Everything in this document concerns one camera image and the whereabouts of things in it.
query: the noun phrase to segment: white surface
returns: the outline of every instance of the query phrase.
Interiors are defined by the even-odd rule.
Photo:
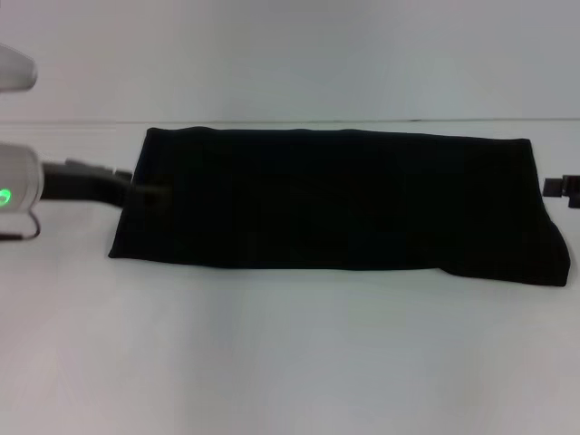
[[[3,121],[580,118],[575,0],[2,0]]]
[[[580,162],[577,122],[348,126],[529,137],[542,177]],[[145,128],[2,126],[0,138],[132,168]],[[580,213],[546,203],[574,255]],[[113,208],[38,213],[38,240],[0,246],[0,433],[580,433],[575,266],[563,289],[168,266],[106,258]]]

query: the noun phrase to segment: black towel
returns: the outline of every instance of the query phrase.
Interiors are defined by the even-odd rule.
[[[111,257],[394,270],[565,285],[529,140],[150,129]]]

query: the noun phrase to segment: green led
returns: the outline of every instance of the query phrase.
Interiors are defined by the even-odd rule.
[[[0,207],[7,206],[11,197],[12,192],[9,189],[3,188],[0,190]]]

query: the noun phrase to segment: folded black fabric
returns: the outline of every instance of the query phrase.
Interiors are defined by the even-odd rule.
[[[244,268],[440,268],[565,285],[529,140],[150,129],[111,257]]]

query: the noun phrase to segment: white table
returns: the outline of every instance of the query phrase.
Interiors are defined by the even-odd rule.
[[[525,136],[541,176],[580,170],[574,122],[349,127]],[[132,168],[146,128],[0,126],[0,138]],[[546,202],[574,258],[580,212]],[[39,239],[0,245],[0,433],[580,433],[575,266],[558,289],[110,260],[119,210],[37,211]]]

